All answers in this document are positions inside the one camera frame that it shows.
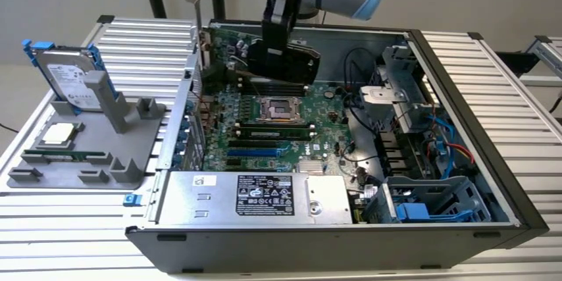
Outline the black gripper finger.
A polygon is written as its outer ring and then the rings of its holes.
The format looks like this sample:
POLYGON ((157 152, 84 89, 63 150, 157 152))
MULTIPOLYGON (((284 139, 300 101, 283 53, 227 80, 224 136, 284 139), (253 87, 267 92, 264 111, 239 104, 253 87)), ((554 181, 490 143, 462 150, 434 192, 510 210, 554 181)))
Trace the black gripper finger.
POLYGON ((292 65, 299 52, 288 47, 301 0, 267 0, 261 20, 261 38, 252 43, 252 73, 276 80, 300 80, 292 65))

